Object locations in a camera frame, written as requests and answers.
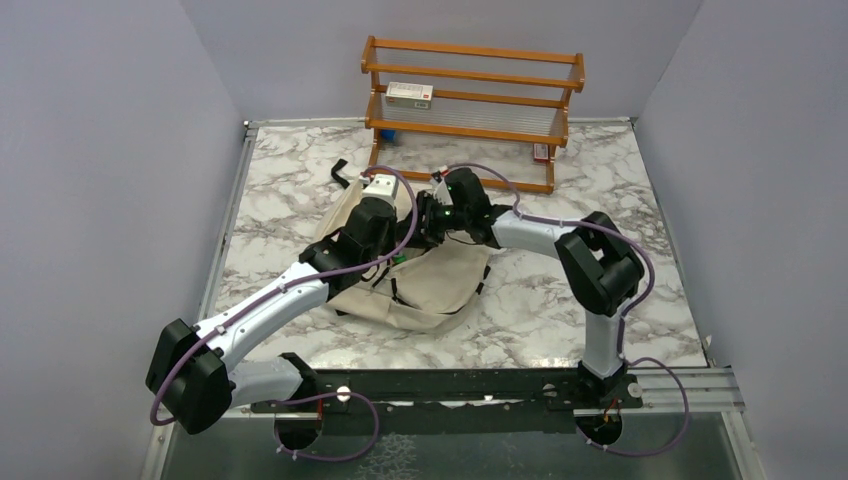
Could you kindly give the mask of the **cream canvas backpack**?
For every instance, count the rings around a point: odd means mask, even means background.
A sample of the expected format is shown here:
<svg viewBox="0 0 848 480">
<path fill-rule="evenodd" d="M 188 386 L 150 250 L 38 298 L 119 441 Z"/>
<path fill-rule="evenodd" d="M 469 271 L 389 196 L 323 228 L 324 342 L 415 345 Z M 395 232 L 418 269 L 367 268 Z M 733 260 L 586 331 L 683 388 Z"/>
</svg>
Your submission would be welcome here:
<svg viewBox="0 0 848 480">
<path fill-rule="evenodd" d="M 448 331 L 464 319 L 489 273 L 490 254 L 457 232 L 434 248 L 415 245 L 416 195 L 399 181 L 395 217 L 387 222 L 369 211 L 362 191 L 372 179 L 351 183 L 341 176 L 341 196 L 319 222 L 314 239 L 322 246 L 329 309 L 404 330 Z M 406 261 L 395 265 L 393 257 Z"/>
</svg>

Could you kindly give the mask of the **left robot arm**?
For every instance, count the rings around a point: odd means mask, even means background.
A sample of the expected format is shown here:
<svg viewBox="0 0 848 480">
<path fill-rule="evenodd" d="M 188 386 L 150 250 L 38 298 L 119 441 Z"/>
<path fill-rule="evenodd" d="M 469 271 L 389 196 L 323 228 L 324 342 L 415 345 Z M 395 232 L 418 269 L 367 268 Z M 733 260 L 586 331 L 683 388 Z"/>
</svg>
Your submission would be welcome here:
<svg viewBox="0 0 848 480">
<path fill-rule="evenodd" d="M 166 408 L 189 434 L 216 423 L 229 409 L 279 400 L 290 410 L 313 401 L 314 384 L 294 358 L 256 364 L 244 357 L 301 314 L 359 283 L 364 271 L 398 252 L 392 201 L 364 196 L 346 224 L 309 245 L 274 282 L 238 306 L 197 323 L 177 319 L 161 332 L 145 383 L 154 393 L 150 420 Z"/>
</svg>

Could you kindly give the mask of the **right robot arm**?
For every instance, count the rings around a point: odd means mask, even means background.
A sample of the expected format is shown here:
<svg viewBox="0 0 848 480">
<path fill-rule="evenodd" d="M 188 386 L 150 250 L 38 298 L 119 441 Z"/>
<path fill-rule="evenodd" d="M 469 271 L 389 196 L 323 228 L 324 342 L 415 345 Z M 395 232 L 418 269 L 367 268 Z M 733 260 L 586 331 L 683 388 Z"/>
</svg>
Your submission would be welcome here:
<svg viewBox="0 0 848 480">
<path fill-rule="evenodd" d="M 584 309 L 585 349 L 577 367 L 577 393 L 587 405 L 612 399 L 626 374 L 623 329 L 638 300 L 646 262 L 610 217 L 593 212 L 577 220 L 550 219 L 496 204 L 468 166 L 439 175 L 432 190 L 416 196 L 416 239 L 428 246 L 464 232 L 472 244 L 517 249 L 560 262 L 567 284 Z"/>
</svg>

